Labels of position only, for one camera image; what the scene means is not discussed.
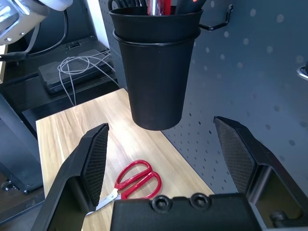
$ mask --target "scissors blade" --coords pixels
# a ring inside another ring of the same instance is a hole
[[[93,211],[93,212],[89,212],[86,214],[87,215],[90,215],[94,212],[96,212],[97,210],[100,210],[101,208],[103,208],[104,206],[106,206],[107,204],[109,204],[110,202],[112,202],[113,200],[117,199],[118,198],[118,193],[117,193],[117,189],[113,189],[112,192],[106,196],[104,199],[102,199],[99,203],[98,203],[98,206],[96,207],[96,210]]]

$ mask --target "black cup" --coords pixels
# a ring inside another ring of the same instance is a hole
[[[134,122],[166,130],[182,116],[194,40],[203,11],[148,16],[146,8],[110,11],[119,41]]]

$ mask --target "wooden table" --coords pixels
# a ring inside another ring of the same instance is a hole
[[[80,138],[102,123],[108,123],[110,130],[101,199],[111,192],[120,171],[137,159],[148,161],[161,176],[161,194],[170,198],[190,197],[195,192],[213,194],[162,132],[144,130],[133,122],[128,94],[120,89],[37,121],[45,195],[61,164],[78,145]],[[129,176],[137,171],[140,169],[133,169]],[[134,196],[150,193],[155,186],[153,180]],[[110,203],[86,217],[83,231],[110,230],[112,208],[113,203]]]

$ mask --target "cable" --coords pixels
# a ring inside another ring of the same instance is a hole
[[[67,96],[68,96],[68,98],[69,98],[69,100],[70,100],[70,102],[73,106],[76,106],[77,103],[76,103],[76,93],[75,93],[74,83],[73,83],[73,80],[72,80],[72,75],[82,74],[82,73],[86,72],[87,70],[95,67],[98,70],[100,70],[102,73],[104,73],[108,78],[110,78],[117,86],[119,86],[118,83],[113,78],[111,78],[107,73],[105,73],[103,70],[101,70],[97,66],[100,62],[103,62],[106,65],[108,65],[115,72],[115,70],[105,61],[105,59],[108,58],[111,55],[109,52],[110,51],[104,51],[104,52],[101,52],[101,53],[98,53],[98,54],[95,54],[95,55],[92,55],[92,56],[67,57],[58,66],[59,78],[60,78],[61,85],[62,85],[65,93],[67,94]],[[104,54],[104,57],[102,59],[96,57],[97,55],[100,55],[100,54]],[[92,63],[92,62],[90,62],[90,59],[98,60],[98,62]],[[85,69],[82,69],[82,70],[70,70],[69,69],[69,63],[72,62],[72,61],[75,61],[75,60],[82,60],[82,61],[86,62],[88,65]],[[72,98],[70,97],[69,93],[67,92],[67,90],[66,90],[66,88],[63,84],[61,73],[69,75],[70,82],[71,82],[72,89],[73,89],[74,102],[73,102]]]
[[[32,50],[35,41],[37,40],[37,37],[39,34],[39,28],[40,28],[40,24],[35,26],[33,34],[31,36],[31,40],[29,42],[29,46],[25,51],[10,52],[7,54],[2,54],[0,56],[0,61],[1,62],[13,62],[13,61],[19,61],[19,60],[25,59],[27,57],[27,54]]]
[[[47,52],[50,52],[54,49],[56,49],[57,47],[59,47],[61,45],[61,43],[66,40],[67,38],[67,32],[68,32],[68,15],[67,15],[67,10],[64,10],[63,11],[63,14],[64,14],[64,34],[63,34],[63,37],[62,39],[57,42],[56,44],[54,44],[53,46],[45,49],[45,50],[42,50],[42,51],[39,51],[39,52],[35,52],[35,53],[31,53],[31,54],[28,54],[27,55],[27,58],[31,58],[31,57],[35,57],[35,56],[39,56],[39,55],[42,55],[42,54],[46,54]]]
[[[37,36],[38,36],[38,33],[39,33],[40,24],[38,24],[33,31],[33,34],[32,34],[28,48],[25,51],[10,52],[10,53],[7,53],[7,54],[0,55],[0,62],[13,62],[13,61],[17,62],[17,61],[20,61],[20,60],[24,60],[26,58],[31,58],[31,57],[36,57],[36,56],[39,56],[39,55],[42,55],[42,54],[46,54],[47,52],[50,52],[50,51],[56,49],[57,47],[59,47],[61,45],[61,43],[64,40],[66,40],[67,32],[68,32],[67,11],[64,10],[63,14],[64,14],[64,34],[63,34],[62,39],[59,42],[57,42],[56,44],[54,44],[53,46],[51,46],[51,47],[49,47],[45,50],[29,54],[29,52],[32,50],[32,48],[34,46],[34,43],[35,43]]]

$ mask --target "pegboard hook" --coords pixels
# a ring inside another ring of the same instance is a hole
[[[299,77],[308,80],[308,62],[305,66],[299,67],[296,72]]]
[[[231,16],[231,11],[233,10],[233,5],[230,5],[227,9],[226,12],[226,16],[225,16],[225,21],[221,24],[218,24],[216,26],[205,26],[203,24],[199,24],[199,27],[208,31],[213,31],[213,30],[217,30],[219,28],[225,27],[226,25],[228,25],[229,21],[230,21],[230,16]]]

